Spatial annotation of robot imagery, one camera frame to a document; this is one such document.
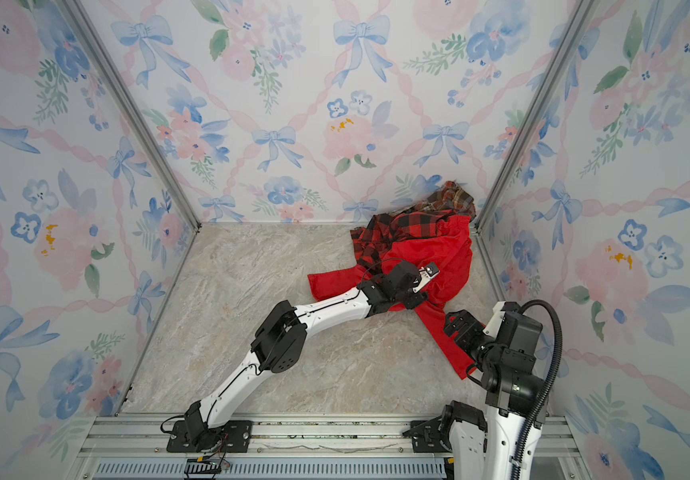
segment wallpapered wall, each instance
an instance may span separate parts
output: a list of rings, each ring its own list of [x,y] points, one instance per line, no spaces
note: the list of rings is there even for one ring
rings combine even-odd
[[[574,4],[84,2],[194,210],[239,222],[483,204]]]
[[[0,0],[0,478],[62,478],[189,240],[51,2]]]
[[[690,478],[690,0],[594,15],[485,235],[594,477]]]

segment gray marble surface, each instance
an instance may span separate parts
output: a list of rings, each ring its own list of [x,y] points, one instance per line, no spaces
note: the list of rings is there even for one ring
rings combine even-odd
[[[123,412],[183,412],[225,379],[273,305],[313,302],[307,274],[355,264],[349,226],[203,226],[143,358]],[[474,251],[470,280],[447,311],[488,321],[495,303]],[[433,413],[451,400],[483,407],[414,312],[346,322],[305,342],[239,412]]]

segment red garment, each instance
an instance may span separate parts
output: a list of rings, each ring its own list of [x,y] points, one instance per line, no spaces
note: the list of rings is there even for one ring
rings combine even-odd
[[[414,233],[417,233],[417,224],[420,222],[414,219],[399,220],[402,216],[416,215],[427,216],[428,214],[422,212],[399,214],[389,224],[412,225],[415,229]],[[379,227],[379,222],[377,222],[377,227],[374,227],[373,220],[369,223],[371,228],[352,231],[359,265],[326,274],[310,274],[307,278],[311,284],[313,297],[320,301],[348,291],[356,286],[362,277],[370,278],[372,271],[378,270],[376,267],[372,268],[369,274],[363,276],[366,271],[366,268],[360,265],[365,260],[361,255],[363,253],[374,252],[381,260],[399,258],[418,266],[434,262],[440,270],[439,274],[425,289],[428,293],[428,301],[418,306],[415,311],[459,378],[465,379],[465,370],[473,363],[473,360],[443,332],[445,322],[443,308],[446,302],[454,298],[465,286],[470,276],[470,261],[473,258],[473,252],[470,250],[472,244],[469,229],[470,217],[454,215],[451,212],[438,212],[436,216],[437,218],[432,222],[433,228],[430,230],[423,228],[426,231],[423,231],[422,235],[427,235],[424,238],[417,238],[416,235],[409,234],[408,230],[401,228]],[[424,218],[422,223],[426,224],[427,218]],[[400,261],[384,260],[379,266],[387,274]],[[390,310],[404,310],[404,306],[397,305]]]

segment white arm segment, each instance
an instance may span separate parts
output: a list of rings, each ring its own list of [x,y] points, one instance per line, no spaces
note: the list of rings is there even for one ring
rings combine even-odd
[[[327,328],[369,314],[371,305],[364,292],[354,287],[349,291],[309,305],[296,305],[295,314],[307,325],[307,338]],[[265,379],[275,373],[259,372],[260,361],[253,352],[247,353],[236,370],[209,396],[201,400],[201,417],[207,428],[224,426],[233,412]]]

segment corrugated black hose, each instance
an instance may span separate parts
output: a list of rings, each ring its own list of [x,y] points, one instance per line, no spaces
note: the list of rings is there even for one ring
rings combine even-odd
[[[523,313],[536,305],[540,305],[547,310],[550,315],[550,320],[553,322],[553,356],[550,360],[548,375],[542,383],[542,388],[539,390],[537,398],[534,400],[532,409],[529,410],[529,414],[524,420],[524,424],[521,427],[521,433],[518,434],[518,441],[515,443],[515,461],[513,462],[513,470],[510,472],[510,480],[519,480],[521,478],[521,461],[524,458],[526,439],[529,436],[529,430],[532,428],[532,425],[534,425],[534,420],[537,419],[537,415],[539,415],[540,410],[542,410],[542,406],[548,400],[548,393],[550,389],[553,388],[555,377],[558,375],[558,366],[561,365],[561,353],[564,349],[564,336],[561,333],[561,322],[558,320],[558,313],[555,312],[555,309],[550,303],[544,300],[530,300],[521,306],[518,313]]]

